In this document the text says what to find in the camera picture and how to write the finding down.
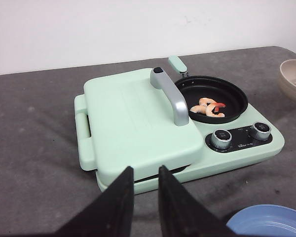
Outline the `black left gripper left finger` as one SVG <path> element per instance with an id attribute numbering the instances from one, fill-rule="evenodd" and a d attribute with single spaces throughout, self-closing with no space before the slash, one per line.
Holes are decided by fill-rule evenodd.
<path id="1" fill-rule="evenodd" d="M 55 232 L 57 237 L 129 237 L 134 211 L 133 168 L 128 166 L 107 189 Z"/>

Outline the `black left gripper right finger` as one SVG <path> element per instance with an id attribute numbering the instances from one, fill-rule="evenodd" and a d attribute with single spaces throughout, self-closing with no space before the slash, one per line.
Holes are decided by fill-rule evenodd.
<path id="1" fill-rule="evenodd" d="M 235 237 L 201 205 L 166 166 L 159 168 L 158 210 L 164 237 Z"/>

